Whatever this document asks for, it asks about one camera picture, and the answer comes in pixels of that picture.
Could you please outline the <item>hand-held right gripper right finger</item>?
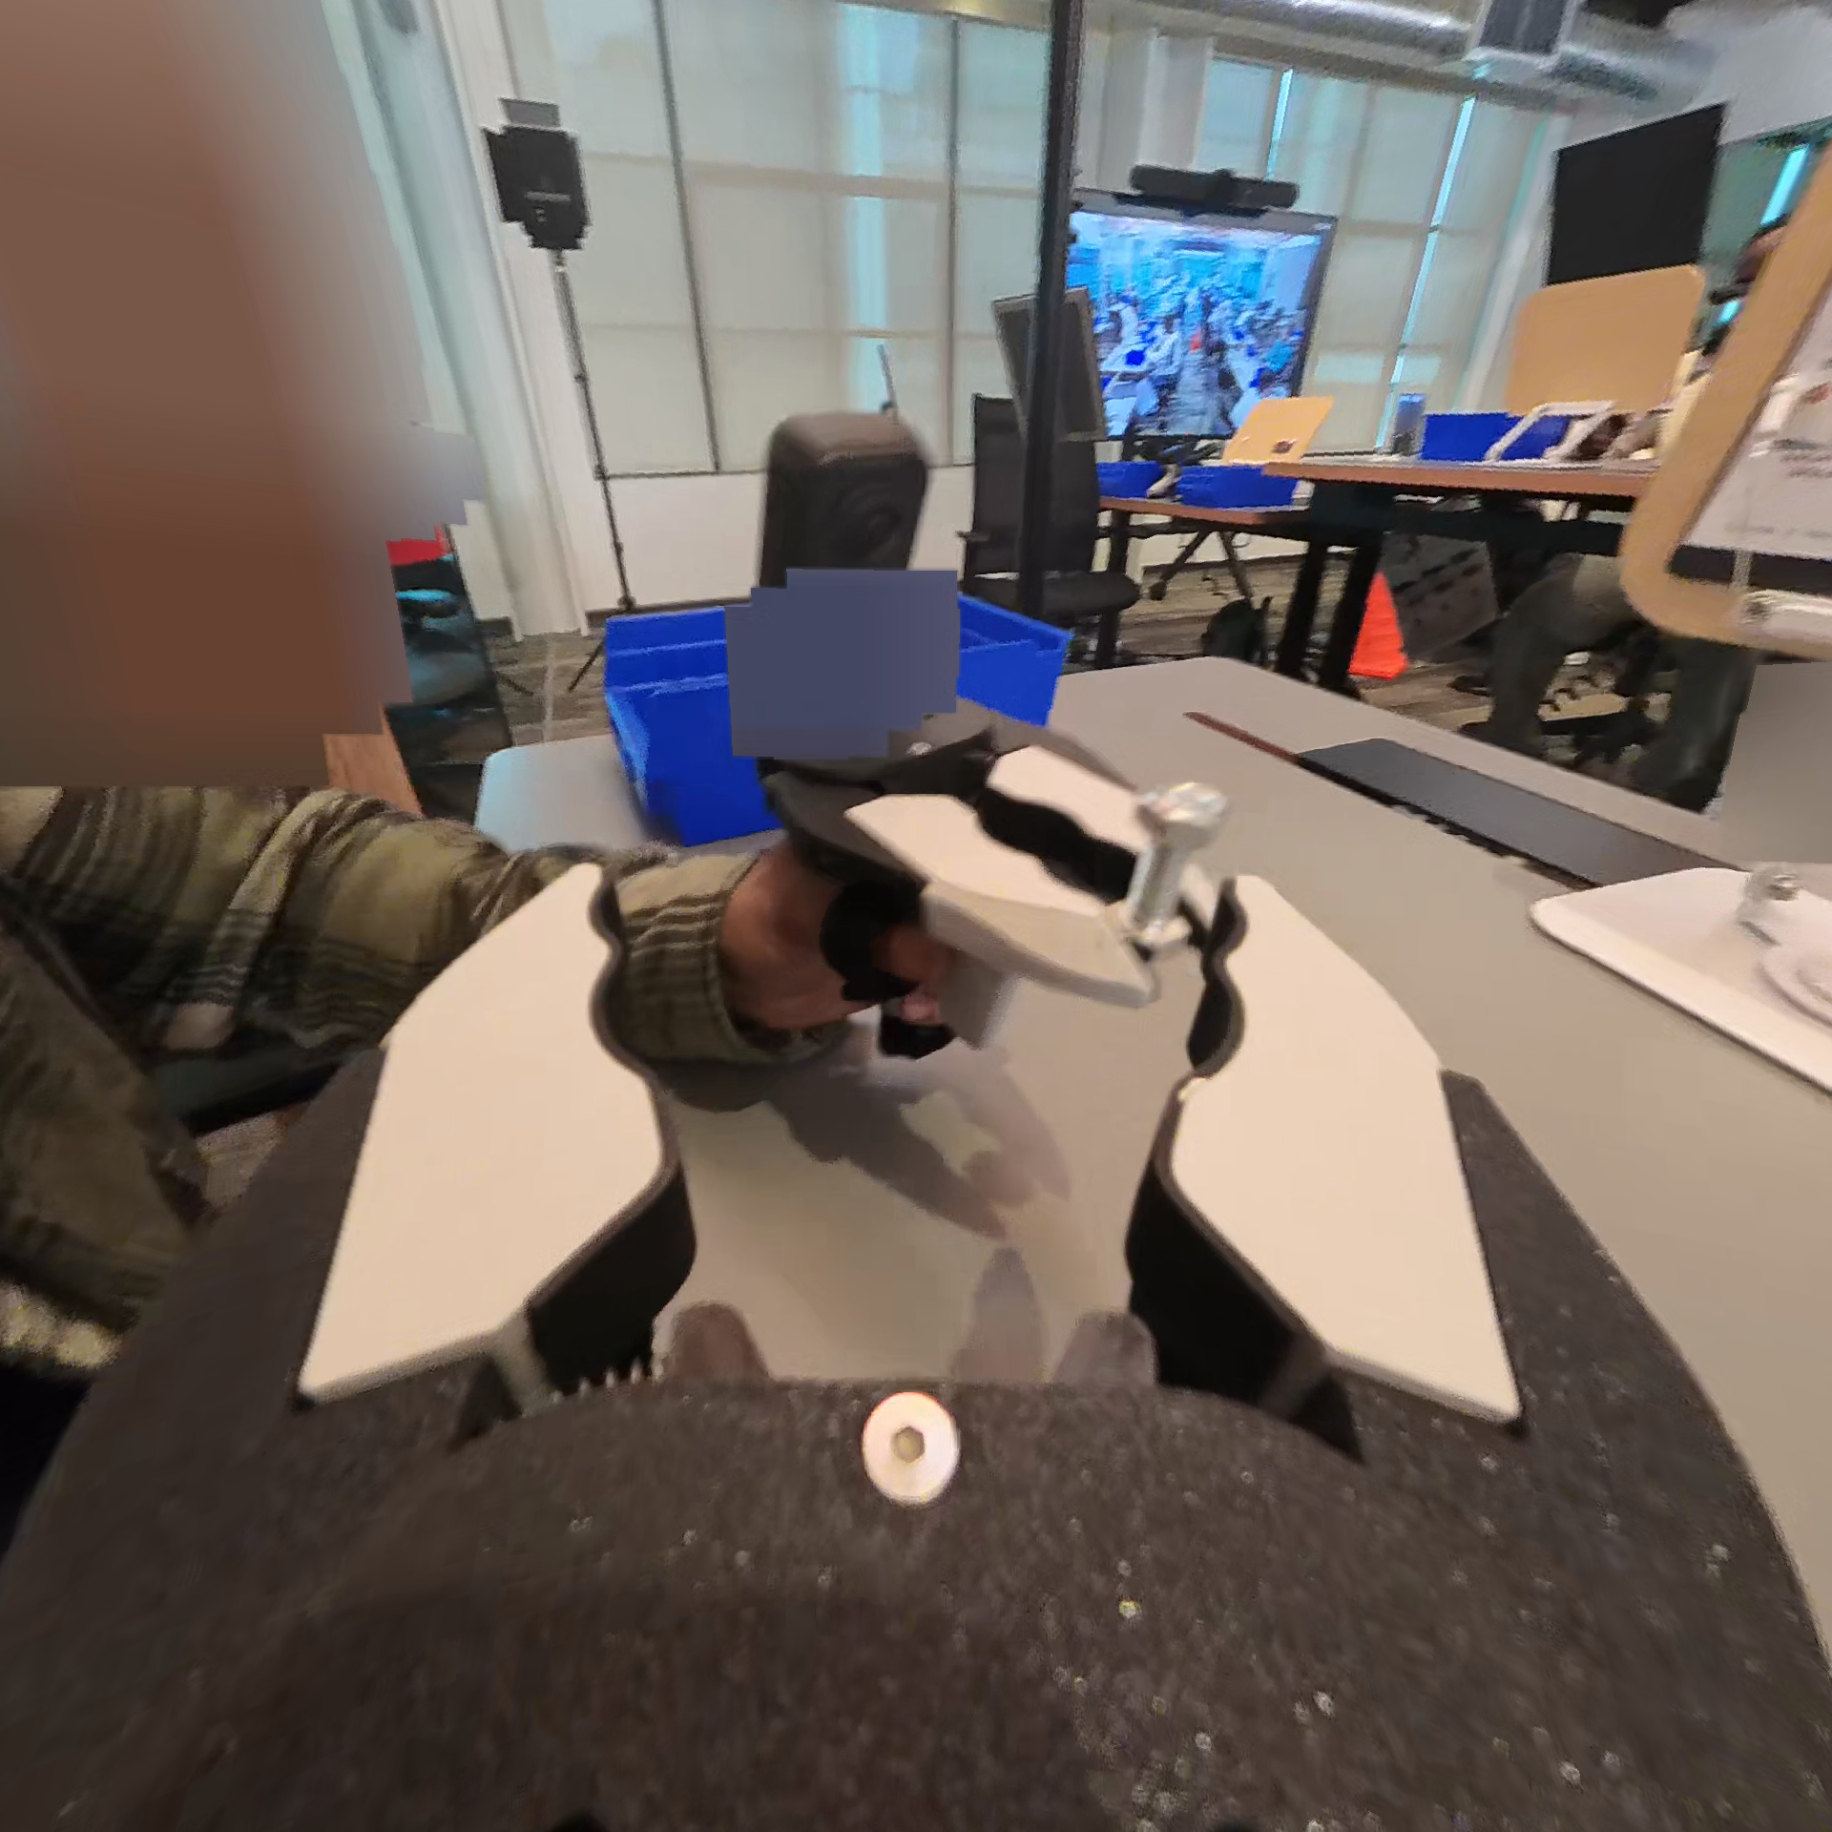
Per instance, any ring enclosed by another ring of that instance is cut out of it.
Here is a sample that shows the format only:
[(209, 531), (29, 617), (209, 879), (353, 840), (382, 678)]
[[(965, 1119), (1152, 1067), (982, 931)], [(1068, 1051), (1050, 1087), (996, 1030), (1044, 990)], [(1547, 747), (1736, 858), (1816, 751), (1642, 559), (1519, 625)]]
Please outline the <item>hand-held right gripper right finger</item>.
[(1443, 1068), (1403, 1003), (1236, 878), (1187, 1050), (1128, 1225), (1161, 1375), (1285, 1417), (1357, 1378), (1512, 1429), (1521, 1386)]

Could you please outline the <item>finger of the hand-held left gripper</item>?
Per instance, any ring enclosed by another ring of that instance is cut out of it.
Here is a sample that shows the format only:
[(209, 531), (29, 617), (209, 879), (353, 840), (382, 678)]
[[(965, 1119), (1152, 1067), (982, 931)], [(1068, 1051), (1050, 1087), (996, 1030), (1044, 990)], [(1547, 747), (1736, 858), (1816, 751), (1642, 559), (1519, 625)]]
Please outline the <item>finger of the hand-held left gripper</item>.
[(1128, 1009), (1158, 999), (1120, 904), (991, 835), (968, 803), (881, 794), (847, 810), (844, 831), (913, 878), (928, 934), (982, 968)]
[(1139, 791), (1054, 749), (1003, 753), (983, 785), (983, 833), (998, 848), (988, 895), (1099, 914), (1129, 891), (1149, 835)]

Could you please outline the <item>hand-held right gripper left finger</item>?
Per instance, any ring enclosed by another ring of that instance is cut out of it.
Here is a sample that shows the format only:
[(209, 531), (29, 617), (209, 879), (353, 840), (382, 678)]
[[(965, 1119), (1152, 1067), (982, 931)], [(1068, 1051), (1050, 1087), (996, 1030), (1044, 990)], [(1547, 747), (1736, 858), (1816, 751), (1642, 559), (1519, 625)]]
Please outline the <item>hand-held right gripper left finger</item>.
[(667, 1101), (610, 1031), (608, 872), (569, 869), (394, 1023), (297, 1390), (479, 1362), (535, 1411), (652, 1351), (695, 1266)]

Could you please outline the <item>person's left forearm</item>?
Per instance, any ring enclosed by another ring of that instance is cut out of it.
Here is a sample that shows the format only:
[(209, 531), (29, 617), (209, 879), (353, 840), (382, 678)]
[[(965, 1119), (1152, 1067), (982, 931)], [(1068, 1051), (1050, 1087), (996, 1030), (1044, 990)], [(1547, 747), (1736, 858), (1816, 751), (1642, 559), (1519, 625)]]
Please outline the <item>person's left forearm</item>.
[(243, 1047), (371, 1047), (426, 987), (576, 867), (602, 869), (647, 1062), (796, 1051), (726, 1003), (718, 931), (744, 858), (511, 854), (347, 789), (8, 788), (4, 1072)]

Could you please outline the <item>person's left hand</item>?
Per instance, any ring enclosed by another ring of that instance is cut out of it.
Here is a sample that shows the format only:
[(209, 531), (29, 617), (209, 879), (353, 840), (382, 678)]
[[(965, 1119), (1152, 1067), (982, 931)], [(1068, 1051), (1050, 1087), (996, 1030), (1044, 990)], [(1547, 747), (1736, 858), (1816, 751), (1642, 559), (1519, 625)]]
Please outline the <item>person's left hand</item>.
[[(839, 886), (777, 844), (732, 888), (718, 930), (726, 1009), (735, 1023), (765, 1035), (813, 1031), (861, 1015), (870, 999), (850, 999), (841, 975), (821, 951), (821, 930)], [(918, 928), (880, 936), (876, 968), (909, 983), (908, 1018), (935, 1023), (957, 955)]]

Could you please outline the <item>black office chair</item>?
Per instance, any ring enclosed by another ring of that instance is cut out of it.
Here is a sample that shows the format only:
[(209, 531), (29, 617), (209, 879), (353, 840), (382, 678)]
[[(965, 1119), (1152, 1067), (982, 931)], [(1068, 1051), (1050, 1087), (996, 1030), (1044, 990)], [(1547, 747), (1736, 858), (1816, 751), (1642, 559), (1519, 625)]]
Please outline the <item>black office chair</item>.
[[(1020, 613), (1018, 544), (1025, 442), (1016, 404), (973, 398), (970, 523), (962, 533), (962, 585), (974, 601)], [(1120, 628), (1141, 587), (1128, 562), (1097, 567), (1103, 537), (1097, 464), (1087, 442), (1058, 442), (1050, 470), (1043, 597), (1030, 616), (1068, 634), (1068, 667), (1094, 671), (1122, 662)]]

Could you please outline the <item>wooden office desk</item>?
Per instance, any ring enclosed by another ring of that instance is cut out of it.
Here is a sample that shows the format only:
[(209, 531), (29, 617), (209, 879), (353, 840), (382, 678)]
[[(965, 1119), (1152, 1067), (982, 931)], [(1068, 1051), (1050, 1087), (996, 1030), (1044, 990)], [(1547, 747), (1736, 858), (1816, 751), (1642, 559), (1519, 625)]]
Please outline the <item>wooden office desk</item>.
[(1203, 542), (1215, 538), (1223, 551), (1229, 581), (1242, 602), (1259, 605), (1245, 561), (1238, 551), (1242, 537), (1266, 537), (1305, 550), (1310, 544), (1310, 518), (1303, 509), (1215, 509), (1188, 507), (1171, 496), (1103, 496), (1099, 537), (1105, 538), (1105, 572), (1129, 574), (1134, 538), (1182, 537), (1179, 557), (1147, 587), (1147, 597), (1164, 597), (1170, 583), (1196, 561)]
[(1306, 456), (1275, 461), (1267, 474), (1314, 492), (1299, 512), (1306, 545), (1275, 640), (1273, 674), (1351, 695), (1351, 662), (1391, 535), (1613, 559), (1658, 466), (1648, 461), (1431, 464)]

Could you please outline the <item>orange traffic cone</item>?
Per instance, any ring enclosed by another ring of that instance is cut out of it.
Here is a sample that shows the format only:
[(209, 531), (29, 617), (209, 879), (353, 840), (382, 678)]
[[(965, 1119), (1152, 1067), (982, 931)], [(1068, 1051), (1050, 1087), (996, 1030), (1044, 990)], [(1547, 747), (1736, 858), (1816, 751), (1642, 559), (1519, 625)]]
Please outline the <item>orange traffic cone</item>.
[(1405, 628), (1399, 605), (1383, 572), (1365, 591), (1358, 638), (1349, 662), (1351, 681), (1391, 683), (1410, 670)]

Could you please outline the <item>black flat board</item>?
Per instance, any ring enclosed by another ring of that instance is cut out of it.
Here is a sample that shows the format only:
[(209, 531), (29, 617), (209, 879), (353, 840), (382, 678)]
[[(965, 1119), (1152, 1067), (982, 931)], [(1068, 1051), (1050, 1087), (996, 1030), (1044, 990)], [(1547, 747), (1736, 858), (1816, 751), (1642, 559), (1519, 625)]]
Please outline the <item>black flat board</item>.
[(1303, 751), (1306, 773), (1418, 816), (1567, 888), (1659, 879), (1720, 861), (1391, 740)]

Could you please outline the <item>small wooden board stand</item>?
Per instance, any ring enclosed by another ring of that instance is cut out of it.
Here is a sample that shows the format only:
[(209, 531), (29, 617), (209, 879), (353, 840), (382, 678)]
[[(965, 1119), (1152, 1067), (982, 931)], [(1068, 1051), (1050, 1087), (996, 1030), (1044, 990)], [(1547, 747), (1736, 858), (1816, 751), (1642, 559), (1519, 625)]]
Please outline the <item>small wooden board stand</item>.
[(1334, 408), (1333, 398), (1269, 398), (1247, 412), (1221, 451), (1223, 466), (1272, 466), (1303, 459)]

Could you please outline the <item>black light panel on stand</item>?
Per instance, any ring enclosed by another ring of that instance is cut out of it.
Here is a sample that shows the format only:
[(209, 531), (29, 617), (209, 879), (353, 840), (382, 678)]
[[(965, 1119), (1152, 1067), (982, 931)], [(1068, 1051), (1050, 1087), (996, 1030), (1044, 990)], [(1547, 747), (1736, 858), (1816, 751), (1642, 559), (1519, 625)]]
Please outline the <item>black light panel on stand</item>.
[(610, 496), (605, 435), (590, 377), (579, 298), (567, 264), (572, 256), (582, 252), (590, 231), (585, 167), (580, 143), (561, 125), (557, 105), (503, 98), (499, 109), (501, 126), (485, 132), (498, 216), (506, 225), (522, 230), (527, 245), (544, 254), (550, 266), (566, 338), (567, 370), (580, 405), (590, 474), (602, 502), (617, 583), (616, 607), (605, 619), (596, 650), (587, 655), (574, 677), (574, 685), (582, 685), (591, 662), (607, 656), (610, 622), (632, 617), (641, 610), (632, 594), (626, 544)]

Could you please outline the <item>wooden board on stand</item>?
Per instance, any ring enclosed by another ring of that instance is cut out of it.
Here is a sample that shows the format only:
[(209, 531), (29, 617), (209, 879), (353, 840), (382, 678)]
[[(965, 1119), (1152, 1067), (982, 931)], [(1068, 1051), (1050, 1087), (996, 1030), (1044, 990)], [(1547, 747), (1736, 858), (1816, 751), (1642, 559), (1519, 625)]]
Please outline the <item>wooden board on stand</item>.
[(1706, 297), (1697, 266), (1659, 266), (1535, 290), (1504, 349), (1501, 405), (1608, 401), (1640, 415), (1672, 398)]

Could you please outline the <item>wall television screen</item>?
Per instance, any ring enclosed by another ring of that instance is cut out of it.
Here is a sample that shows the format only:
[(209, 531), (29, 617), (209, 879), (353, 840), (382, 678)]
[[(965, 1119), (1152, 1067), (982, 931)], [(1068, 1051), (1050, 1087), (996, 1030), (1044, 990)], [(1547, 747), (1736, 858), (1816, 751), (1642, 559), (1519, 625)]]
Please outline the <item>wall television screen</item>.
[(1334, 241), (1334, 216), (1077, 196), (1066, 285), (1089, 294), (1105, 437), (1223, 442), (1299, 398)]

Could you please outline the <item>wooden post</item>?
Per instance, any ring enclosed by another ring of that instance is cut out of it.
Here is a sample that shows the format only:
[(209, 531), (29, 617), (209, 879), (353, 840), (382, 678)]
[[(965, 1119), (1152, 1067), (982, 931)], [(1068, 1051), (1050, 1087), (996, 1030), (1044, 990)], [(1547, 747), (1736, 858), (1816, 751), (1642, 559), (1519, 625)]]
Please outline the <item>wooden post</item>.
[(419, 791), (409, 775), (387, 710), (376, 706), (369, 727), (323, 737), (328, 785), (361, 794), (421, 818)]

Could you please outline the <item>black wall panel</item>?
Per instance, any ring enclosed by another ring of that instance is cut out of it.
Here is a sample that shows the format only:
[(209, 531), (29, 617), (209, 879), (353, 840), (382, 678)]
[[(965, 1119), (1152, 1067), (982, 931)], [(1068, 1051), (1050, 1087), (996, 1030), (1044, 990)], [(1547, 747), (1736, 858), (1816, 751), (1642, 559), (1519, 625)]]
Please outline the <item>black wall panel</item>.
[(1562, 149), (1545, 285), (1695, 264), (1724, 123), (1726, 108), (1709, 105)]

